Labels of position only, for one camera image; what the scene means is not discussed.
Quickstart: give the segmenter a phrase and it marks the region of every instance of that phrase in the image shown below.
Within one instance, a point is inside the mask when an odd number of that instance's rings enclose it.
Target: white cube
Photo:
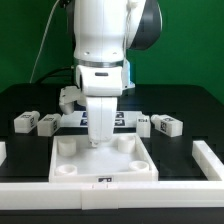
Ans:
[[[14,127],[16,133],[29,133],[33,128],[37,126],[38,119],[40,117],[39,112],[24,112],[14,120]]]
[[[60,128],[61,115],[48,114],[37,124],[38,136],[51,137]]]
[[[143,114],[137,116],[136,132],[141,138],[150,138],[151,123],[149,116]]]
[[[183,122],[168,115],[153,115],[152,123],[155,124],[155,129],[170,136],[176,137],[182,135]]]

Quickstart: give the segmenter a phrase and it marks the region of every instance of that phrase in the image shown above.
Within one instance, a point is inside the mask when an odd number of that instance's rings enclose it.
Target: green backdrop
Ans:
[[[0,4],[0,91],[29,82],[55,0],[7,0]],[[163,31],[147,51],[129,51],[133,80],[149,84],[193,84],[224,103],[224,1],[159,0]],[[66,14],[58,8],[35,79],[72,64]]]

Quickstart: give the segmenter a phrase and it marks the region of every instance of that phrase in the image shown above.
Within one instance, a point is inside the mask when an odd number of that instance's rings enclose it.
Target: black table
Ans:
[[[7,160],[0,167],[0,182],[47,182],[51,138],[15,134],[13,120],[25,111],[61,113],[61,85],[14,85],[0,94],[0,141],[7,146]],[[118,100],[119,111],[167,114],[183,121],[183,135],[170,138],[152,128],[142,139],[159,179],[206,180],[191,156],[194,140],[204,140],[224,161],[224,106],[205,89],[191,85],[137,85]],[[115,129],[115,132],[133,132]],[[83,128],[61,128],[56,135],[87,134]],[[1,223],[223,223],[223,208],[164,208],[118,210],[0,211]]]

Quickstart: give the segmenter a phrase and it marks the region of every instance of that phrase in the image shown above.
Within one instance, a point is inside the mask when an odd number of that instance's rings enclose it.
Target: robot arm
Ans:
[[[73,0],[66,9],[76,81],[86,98],[89,139],[96,146],[112,137],[117,97],[128,86],[122,83],[129,73],[126,49],[144,50],[158,39],[160,9],[156,0]]]

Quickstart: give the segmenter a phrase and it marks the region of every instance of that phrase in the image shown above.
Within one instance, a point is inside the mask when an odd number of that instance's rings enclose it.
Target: printed label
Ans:
[[[138,122],[148,122],[148,119],[138,119]]]
[[[57,121],[54,121],[54,123],[53,123],[53,129],[54,129],[54,131],[56,131],[57,128],[58,128]]]
[[[31,128],[34,127],[34,117],[32,117],[32,118],[30,119],[30,127],[31,127]]]
[[[30,118],[30,117],[31,115],[25,115],[25,114],[21,116],[21,118]]]
[[[167,125],[166,125],[166,123],[161,122],[160,130],[166,132],[166,129],[167,129]]]
[[[113,178],[112,177],[99,177],[98,178],[98,182],[101,183],[105,183],[105,182],[113,182]]]
[[[88,125],[87,119],[82,119],[80,122],[80,126],[87,126],[87,125]]]
[[[83,118],[84,118],[84,117],[87,117],[87,112],[86,112],[86,111],[83,112],[82,117],[83,117]]]
[[[169,117],[168,117],[168,118],[164,118],[163,120],[164,120],[164,121],[167,121],[167,122],[174,121],[174,119],[169,118]]]
[[[125,121],[123,119],[116,119],[115,120],[115,126],[125,126]]]
[[[124,118],[124,112],[117,112],[116,118]]]
[[[44,121],[53,121],[53,120],[54,120],[54,118],[52,118],[52,117],[47,117],[44,119]]]

